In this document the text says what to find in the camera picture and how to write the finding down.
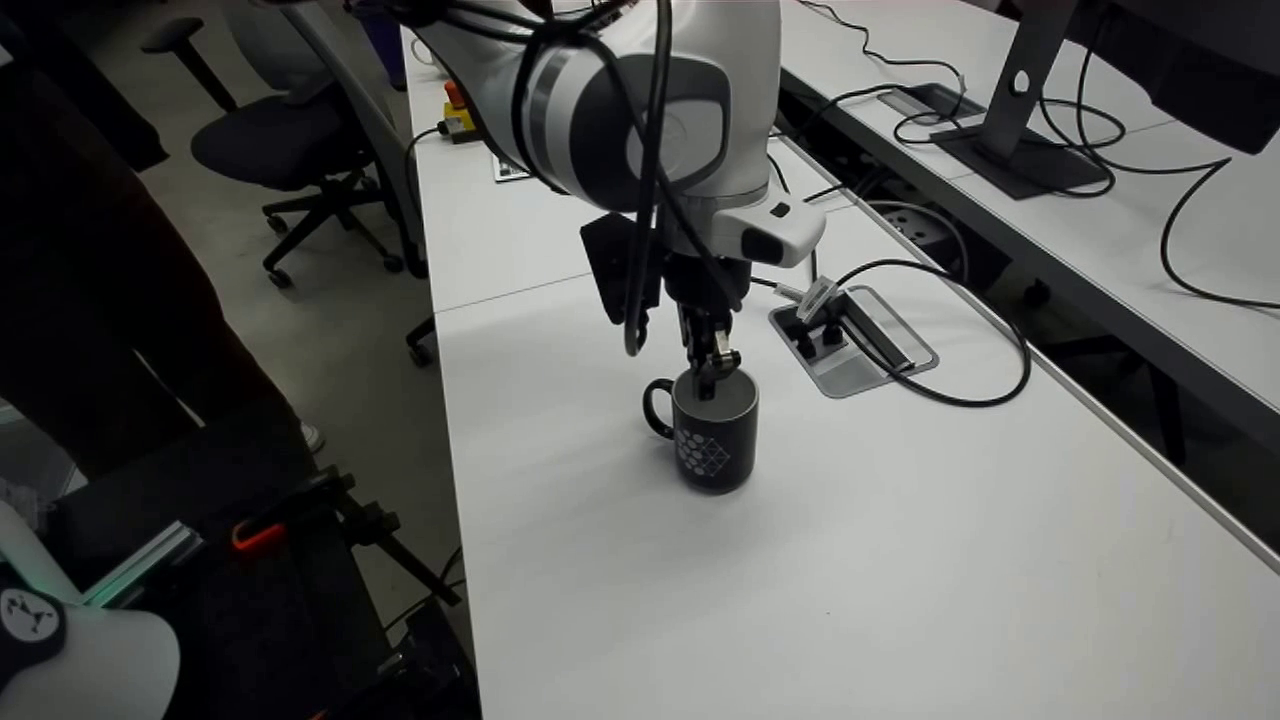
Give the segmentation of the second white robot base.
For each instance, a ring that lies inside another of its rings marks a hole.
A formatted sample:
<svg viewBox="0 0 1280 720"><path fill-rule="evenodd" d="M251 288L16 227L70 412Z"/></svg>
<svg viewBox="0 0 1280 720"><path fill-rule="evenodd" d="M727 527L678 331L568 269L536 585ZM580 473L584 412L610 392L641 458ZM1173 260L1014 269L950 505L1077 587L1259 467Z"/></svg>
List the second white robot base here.
<svg viewBox="0 0 1280 720"><path fill-rule="evenodd" d="M0 505L0 720L165 720L180 638L152 612L93 606Z"/></svg>

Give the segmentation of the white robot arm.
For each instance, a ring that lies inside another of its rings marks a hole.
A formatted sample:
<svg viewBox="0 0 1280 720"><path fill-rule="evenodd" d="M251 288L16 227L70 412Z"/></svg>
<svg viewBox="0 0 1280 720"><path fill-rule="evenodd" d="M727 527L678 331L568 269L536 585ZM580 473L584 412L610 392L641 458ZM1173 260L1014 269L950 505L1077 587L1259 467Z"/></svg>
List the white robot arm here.
<svg viewBox="0 0 1280 720"><path fill-rule="evenodd" d="M757 264L802 264L823 218L768 165L779 0L384 0L461 88L479 141L598 208L580 235L633 350L674 300L686 377L738 370L730 315Z"/></svg>

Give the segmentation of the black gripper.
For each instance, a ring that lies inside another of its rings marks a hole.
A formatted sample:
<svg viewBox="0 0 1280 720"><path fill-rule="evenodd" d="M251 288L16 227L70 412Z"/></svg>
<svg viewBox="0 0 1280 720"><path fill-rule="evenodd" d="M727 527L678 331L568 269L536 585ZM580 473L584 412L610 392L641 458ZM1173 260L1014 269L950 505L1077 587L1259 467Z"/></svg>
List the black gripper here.
<svg viewBox="0 0 1280 720"><path fill-rule="evenodd" d="M678 307L686 377L697 394L713 394L713 348L715 348L715 377L730 377L738 368L738 350L727 344L715 344L715 335L730 331L730 312L748 295L748 276L753 269L742 260L671 255L662 264L662 288Z"/></svg>

